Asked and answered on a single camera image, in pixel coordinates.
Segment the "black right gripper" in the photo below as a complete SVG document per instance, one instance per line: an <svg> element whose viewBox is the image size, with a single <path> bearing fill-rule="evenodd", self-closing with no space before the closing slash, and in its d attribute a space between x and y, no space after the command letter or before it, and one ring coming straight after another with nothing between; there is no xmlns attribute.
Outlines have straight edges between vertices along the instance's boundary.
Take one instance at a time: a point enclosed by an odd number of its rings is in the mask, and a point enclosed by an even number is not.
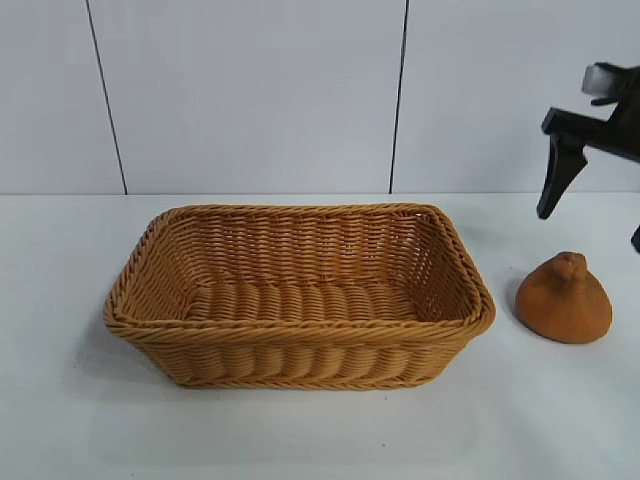
<svg viewBox="0 0 640 480"><path fill-rule="evenodd" d="M548 219L571 183L586 167L586 147L639 161L639 69L637 67L588 67L581 92L593 107L612 105L606 120L551 108L542 122L550 137L546 176L536 212ZM640 226L631 238L640 250Z"/></svg>

